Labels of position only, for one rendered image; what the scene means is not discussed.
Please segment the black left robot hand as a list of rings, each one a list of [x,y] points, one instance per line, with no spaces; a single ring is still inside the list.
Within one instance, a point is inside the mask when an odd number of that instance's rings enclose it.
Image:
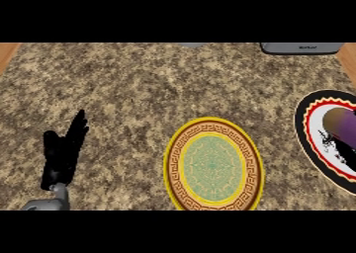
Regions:
[[[56,183],[68,185],[73,180],[80,148],[89,131],[84,110],[80,110],[65,136],[53,130],[45,132],[46,166],[42,180],[42,189],[49,191]]]

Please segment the yellow and green patterned plate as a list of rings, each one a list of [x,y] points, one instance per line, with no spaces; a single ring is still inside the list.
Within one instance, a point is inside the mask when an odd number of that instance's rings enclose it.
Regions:
[[[179,210],[253,210],[263,193],[265,168],[244,129],[216,117],[188,122],[167,147],[164,181]]]

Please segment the grey appliance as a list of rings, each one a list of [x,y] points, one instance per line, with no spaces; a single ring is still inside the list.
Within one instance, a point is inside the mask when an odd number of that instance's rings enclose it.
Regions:
[[[334,54],[343,42],[262,42],[262,51],[275,55]]]

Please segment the black red and white plate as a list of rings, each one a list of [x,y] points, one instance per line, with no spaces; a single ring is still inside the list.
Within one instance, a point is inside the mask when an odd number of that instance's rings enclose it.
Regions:
[[[339,90],[318,90],[297,103],[296,132],[303,152],[318,171],[356,195],[356,150],[325,131],[322,118],[333,108],[356,110],[356,96]]]

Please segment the purple can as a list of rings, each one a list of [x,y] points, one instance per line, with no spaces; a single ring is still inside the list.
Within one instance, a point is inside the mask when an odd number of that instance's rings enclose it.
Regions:
[[[356,150],[356,115],[346,108],[333,108],[324,115],[325,131]]]

